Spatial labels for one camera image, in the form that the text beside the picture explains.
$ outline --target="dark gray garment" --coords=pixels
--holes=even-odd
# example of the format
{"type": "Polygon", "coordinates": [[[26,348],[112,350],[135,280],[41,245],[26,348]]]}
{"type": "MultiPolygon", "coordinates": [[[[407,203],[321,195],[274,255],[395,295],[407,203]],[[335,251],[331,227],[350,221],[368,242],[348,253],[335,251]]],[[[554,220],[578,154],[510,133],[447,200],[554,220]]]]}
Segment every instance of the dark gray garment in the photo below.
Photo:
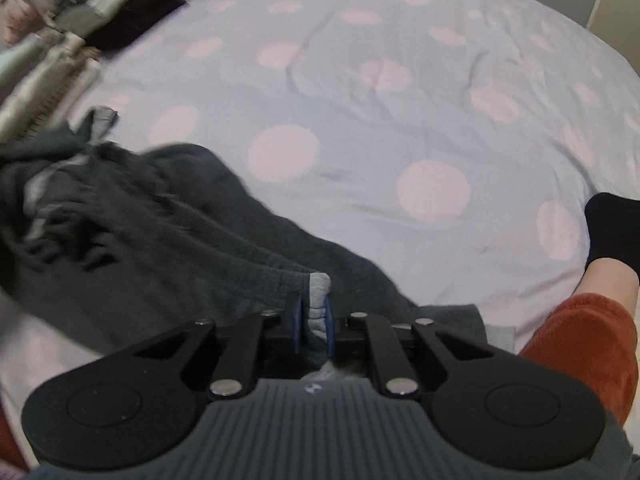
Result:
{"type": "Polygon", "coordinates": [[[337,317],[420,316],[373,263],[274,215],[205,148],[135,154],[91,142],[93,120],[0,147],[0,284],[72,339],[107,353],[197,317],[283,308],[294,291],[323,352],[329,279],[337,317]]]}

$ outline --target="ribbed surface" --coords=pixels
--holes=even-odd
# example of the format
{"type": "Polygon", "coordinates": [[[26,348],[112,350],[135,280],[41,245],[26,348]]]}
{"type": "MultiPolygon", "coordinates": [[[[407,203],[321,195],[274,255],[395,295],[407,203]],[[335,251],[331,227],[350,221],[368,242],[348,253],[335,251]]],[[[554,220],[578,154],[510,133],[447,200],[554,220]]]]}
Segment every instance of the ribbed surface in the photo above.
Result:
{"type": "MultiPolygon", "coordinates": [[[[608,480],[587,463],[538,474],[492,469],[444,442],[414,402],[385,399],[367,380],[318,384],[261,380],[245,399],[210,405],[190,437],[163,457],[99,478],[608,480]]],[[[28,478],[91,477],[47,465],[28,478]]]]}

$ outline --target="bed sheet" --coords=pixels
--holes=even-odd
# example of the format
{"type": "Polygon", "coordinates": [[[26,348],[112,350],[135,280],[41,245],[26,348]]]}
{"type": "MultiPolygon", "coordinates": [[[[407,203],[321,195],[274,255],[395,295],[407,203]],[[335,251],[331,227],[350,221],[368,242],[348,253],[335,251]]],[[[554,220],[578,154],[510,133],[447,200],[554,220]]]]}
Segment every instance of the bed sheet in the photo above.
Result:
{"type": "MultiPolygon", "coordinates": [[[[475,303],[519,350],[580,279],[588,198],[640,198],[639,98],[619,54],[533,0],[189,0],[78,117],[116,108],[132,150],[210,148],[279,215],[418,304],[475,303]]],[[[5,311],[16,410],[94,357],[5,311]]]]}

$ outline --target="garment sleeve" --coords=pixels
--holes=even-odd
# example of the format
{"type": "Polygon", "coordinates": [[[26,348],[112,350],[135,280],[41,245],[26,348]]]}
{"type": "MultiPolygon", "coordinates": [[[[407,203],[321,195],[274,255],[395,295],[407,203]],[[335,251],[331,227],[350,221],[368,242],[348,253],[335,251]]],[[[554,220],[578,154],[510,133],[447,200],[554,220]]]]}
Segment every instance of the garment sleeve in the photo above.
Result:
{"type": "Polygon", "coordinates": [[[623,425],[638,385],[637,342],[622,305],[579,294],[558,306],[520,355],[582,381],[623,425]]]}

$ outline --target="person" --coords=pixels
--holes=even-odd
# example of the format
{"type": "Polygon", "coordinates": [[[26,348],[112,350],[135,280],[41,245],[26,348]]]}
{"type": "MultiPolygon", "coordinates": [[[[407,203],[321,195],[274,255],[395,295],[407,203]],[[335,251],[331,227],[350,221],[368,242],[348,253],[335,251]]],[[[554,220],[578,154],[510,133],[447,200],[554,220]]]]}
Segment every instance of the person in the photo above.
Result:
{"type": "Polygon", "coordinates": [[[636,395],[640,202],[610,193],[585,207],[585,273],[520,355],[582,381],[622,426],[636,395]]]}

